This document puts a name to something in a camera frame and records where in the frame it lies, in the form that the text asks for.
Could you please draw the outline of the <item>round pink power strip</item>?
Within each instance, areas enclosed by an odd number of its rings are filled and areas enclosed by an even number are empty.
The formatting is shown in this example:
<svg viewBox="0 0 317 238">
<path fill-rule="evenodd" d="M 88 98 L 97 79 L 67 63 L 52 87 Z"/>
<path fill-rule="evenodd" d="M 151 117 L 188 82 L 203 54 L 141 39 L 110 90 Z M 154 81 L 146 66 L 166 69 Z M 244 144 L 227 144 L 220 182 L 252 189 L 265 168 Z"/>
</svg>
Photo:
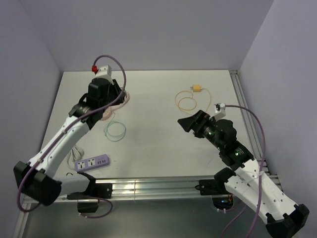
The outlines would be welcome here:
<svg viewBox="0 0 317 238">
<path fill-rule="evenodd" d="M 102 116 L 102 118 L 101 118 L 101 121 L 104 121 L 104 120 L 109 119 L 109 118 L 111 117 L 111 115 L 112 115 L 112 111 L 111 111 L 111 110 L 110 110 L 110 111 L 105 111 L 105 112 L 103 113 L 103 116 Z"/>
</svg>

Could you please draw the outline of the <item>yellow charger plug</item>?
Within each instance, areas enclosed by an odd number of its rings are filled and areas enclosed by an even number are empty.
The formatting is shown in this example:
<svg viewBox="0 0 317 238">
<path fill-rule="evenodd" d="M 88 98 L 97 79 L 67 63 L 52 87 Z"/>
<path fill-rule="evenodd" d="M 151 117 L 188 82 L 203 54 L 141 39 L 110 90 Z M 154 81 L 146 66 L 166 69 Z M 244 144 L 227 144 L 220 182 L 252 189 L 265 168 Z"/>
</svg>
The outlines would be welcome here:
<svg viewBox="0 0 317 238">
<path fill-rule="evenodd" d="M 193 85 L 190 87 L 190 89 L 192 90 L 192 92 L 198 93 L 198 92 L 201 92 L 202 87 L 201 87 L 201 85 L 199 85 L 199 84 L 193 84 Z"/>
</svg>

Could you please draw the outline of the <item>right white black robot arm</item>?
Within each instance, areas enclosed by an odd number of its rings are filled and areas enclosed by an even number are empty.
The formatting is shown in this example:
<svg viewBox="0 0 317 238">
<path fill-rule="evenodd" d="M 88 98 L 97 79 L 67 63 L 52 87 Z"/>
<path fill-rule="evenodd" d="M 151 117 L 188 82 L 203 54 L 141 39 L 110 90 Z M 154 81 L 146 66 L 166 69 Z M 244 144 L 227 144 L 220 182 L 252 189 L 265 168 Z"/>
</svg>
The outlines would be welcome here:
<svg viewBox="0 0 317 238">
<path fill-rule="evenodd" d="M 304 227 L 309 209 L 290 199 L 260 169 L 253 154 L 237 140 L 232 121 L 211 117 L 200 110 L 177 122 L 185 132 L 208 140 L 219 150 L 219 157 L 226 165 L 210 184 L 199 182 L 201 194 L 217 191 L 235 195 L 255 211 L 273 238 L 291 238 Z"/>
</svg>

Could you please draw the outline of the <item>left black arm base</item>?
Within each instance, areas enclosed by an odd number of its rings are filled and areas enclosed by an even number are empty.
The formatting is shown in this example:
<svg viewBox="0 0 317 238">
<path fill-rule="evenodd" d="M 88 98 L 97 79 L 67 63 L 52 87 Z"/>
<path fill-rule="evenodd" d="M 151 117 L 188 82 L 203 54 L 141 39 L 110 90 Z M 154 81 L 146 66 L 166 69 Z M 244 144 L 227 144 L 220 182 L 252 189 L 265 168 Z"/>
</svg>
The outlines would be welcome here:
<svg viewBox="0 0 317 238">
<path fill-rule="evenodd" d="M 97 198 L 97 202 L 77 202 L 77 211 L 79 213 L 95 213 L 99 208 L 101 199 L 109 200 L 112 195 L 112 183 L 97 183 L 91 191 L 85 193 L 71 193 L 66 196 L 67 200 L 85 200 L 92 197 Z"/>
</svg>

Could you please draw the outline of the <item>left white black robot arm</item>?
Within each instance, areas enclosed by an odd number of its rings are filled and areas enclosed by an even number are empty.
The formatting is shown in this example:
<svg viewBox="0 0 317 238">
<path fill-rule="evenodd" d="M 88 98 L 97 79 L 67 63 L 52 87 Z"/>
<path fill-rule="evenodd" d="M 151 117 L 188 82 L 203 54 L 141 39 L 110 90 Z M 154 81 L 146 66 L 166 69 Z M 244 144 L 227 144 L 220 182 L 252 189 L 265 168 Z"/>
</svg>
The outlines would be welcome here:
<svg viewBox="0 0 317 238">
<path fill-rule="evenodd" d="M 72 107 L 63 126 L 50 142 L 27 163 L 19 161 L 13 168 L 18 194 L 25 194 L 44 206 L 59 196 L 77 193 L 85 198 L 96 194 L 96 179 L 84 172 L 55 178 L 56 171 L 74 145 L 102 118 L 104 111 L 124 98 L 124 86 L 115 79 L 92 79 L 79 102 Z"/>
</svg>

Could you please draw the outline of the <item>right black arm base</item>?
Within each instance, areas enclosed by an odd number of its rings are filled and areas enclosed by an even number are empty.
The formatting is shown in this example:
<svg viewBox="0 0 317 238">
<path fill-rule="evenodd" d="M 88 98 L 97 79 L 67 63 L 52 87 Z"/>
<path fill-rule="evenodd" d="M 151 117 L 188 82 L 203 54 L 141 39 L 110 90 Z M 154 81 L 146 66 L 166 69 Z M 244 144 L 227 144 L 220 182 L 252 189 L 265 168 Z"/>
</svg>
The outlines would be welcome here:
<svg viewBox="0 0 317 238">
<path fill-rule="evenodd" d="M 233 194 L 229 193 L 224 184 L 217 179 L 201 179 L 195 190 L 198 190 L 201 196 L 211 196 L 212 204 L 216 209 L 224 211 L 235 206 Z"/>
</svg>

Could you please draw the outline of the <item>purple power strip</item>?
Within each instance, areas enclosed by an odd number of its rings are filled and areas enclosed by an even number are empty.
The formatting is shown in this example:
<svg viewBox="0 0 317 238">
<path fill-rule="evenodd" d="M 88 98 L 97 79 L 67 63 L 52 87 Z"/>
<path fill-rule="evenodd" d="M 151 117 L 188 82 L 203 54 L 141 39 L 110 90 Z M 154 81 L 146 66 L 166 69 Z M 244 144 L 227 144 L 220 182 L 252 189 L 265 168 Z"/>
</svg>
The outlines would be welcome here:
<svg viewBox="0 0 317 238">
<path fill-rule="evenodd" d="M 90 170 L 106 167 L 110 164 L 108 155 L 103 154 L 96 157 L 80 160 L 75 163 L 76 172 L 86 172 Z"/>
</svg>

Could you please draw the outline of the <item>aluminium side rail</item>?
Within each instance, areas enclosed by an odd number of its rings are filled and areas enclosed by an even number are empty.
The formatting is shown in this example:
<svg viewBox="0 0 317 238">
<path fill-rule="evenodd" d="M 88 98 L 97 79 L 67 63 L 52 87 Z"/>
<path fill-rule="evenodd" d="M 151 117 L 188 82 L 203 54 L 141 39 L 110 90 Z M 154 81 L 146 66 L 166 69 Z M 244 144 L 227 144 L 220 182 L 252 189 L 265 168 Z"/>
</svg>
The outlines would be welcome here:
<svg viewBox="0 0 317 238">
<path fill-rule="evenodd" d="M 238 104 L 242 107 L 248 108 L 243 90 L 242 90 L 242 86 L 239 80 L 239 76 L 238 76 L 238 71 L 237 70 L 230 70 L 229 71 L 232 83 L 233 83 L 233 87 L 238 99 Z M 258 139 L 258 135 L 256 133 L 255 130 L 255 126 L 253 123 L 253 119 L 252 119 L 252 115 L 246 111 L 246 110 L 242 110 L 242 117 L 245 123 L 245 127 L 246 127 L 246 131 L 251 143 L 252 148 L 255 150 L 255 148 L 260 149 L 261 145 Z"/>
</svg>

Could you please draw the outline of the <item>aluminium front rail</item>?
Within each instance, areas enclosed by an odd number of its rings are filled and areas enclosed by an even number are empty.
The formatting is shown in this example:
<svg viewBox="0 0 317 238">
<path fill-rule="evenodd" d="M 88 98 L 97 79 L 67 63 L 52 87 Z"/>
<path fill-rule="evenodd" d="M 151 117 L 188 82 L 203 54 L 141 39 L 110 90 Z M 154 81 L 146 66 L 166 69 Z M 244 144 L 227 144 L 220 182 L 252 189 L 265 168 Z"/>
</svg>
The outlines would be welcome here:
<svg viewBox="0 0 317 238">
<path fill-rule="evenodd" d="M 67 200 L 71 193 L 85 193 L 92 190 L 97 183 L 112 183 L 112 195 L 109 200 L 156 200 L 199 198 L 195 190 L 201 179 L 216 179 L 214 176 L 162 177 L 136 179 L 101 179 L 80 174 L 68 175 L 63 181 L 51 178 L 33 179 L 25 186 L 23 193 L 27 201 L 39 202 L 49 206 L 54 202 Z"/>
</svg>

